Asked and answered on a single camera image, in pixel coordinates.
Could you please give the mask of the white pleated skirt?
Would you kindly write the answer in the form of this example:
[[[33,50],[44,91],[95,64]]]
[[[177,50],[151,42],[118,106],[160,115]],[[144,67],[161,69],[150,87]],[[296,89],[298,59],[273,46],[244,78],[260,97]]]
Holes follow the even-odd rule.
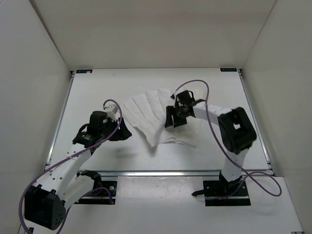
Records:
[[[152,148],[165,143],[197,146],[201,119],[188,117],[186,125],[165,128],[166,107],[175,103],[170,98],[173,92],[166,88],[147,90],[123,103],[123,118],[145,136]]]

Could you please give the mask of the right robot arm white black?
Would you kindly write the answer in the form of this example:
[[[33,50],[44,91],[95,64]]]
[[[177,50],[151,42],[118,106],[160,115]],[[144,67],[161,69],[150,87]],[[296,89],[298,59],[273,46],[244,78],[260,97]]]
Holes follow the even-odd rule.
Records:
[[[165,127],[187,124],[188,117],[208,121],[217,144],[225,153],[224,167],[219,173],[218,188],[224,195],[233,193],[241,183],[246,154],[256,140],[256,132],[242,107],[223,108],[196,100],[192,91],[171,95],[174,105],[166,107]]]

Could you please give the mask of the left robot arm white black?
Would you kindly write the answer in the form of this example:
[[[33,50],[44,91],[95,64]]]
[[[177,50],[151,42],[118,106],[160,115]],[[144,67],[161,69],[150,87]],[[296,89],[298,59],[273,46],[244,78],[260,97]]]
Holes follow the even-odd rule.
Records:
[[[105,141],[127,140],[131,136],[123,118],[117,118],[113,112],[92,112],[89,122],[78,130],[64,159],[46,170],[26,190],[24,218],[56,230],[74,203],[84,194],[97,194],[102,188],[100,174],[81,171],[81,166]]]

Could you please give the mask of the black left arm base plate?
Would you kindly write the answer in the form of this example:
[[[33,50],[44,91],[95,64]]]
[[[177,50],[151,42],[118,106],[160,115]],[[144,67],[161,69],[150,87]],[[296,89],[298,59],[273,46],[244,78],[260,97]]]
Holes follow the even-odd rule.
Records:
[[[117,178],[103,177],[101,186],[103,189],[98,189],[90,195],[84,196],[75,204],[79,205],[115,205],[117,195]]]

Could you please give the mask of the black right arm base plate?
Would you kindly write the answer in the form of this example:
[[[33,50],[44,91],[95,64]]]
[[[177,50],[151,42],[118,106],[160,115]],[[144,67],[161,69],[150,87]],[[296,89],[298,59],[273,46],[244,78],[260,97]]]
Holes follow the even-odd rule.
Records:
[[[218,180],[203,181],[205,206],[227,207],[227,206],[251,206],[246,182],[237,190],[237,186],[226,191]]]

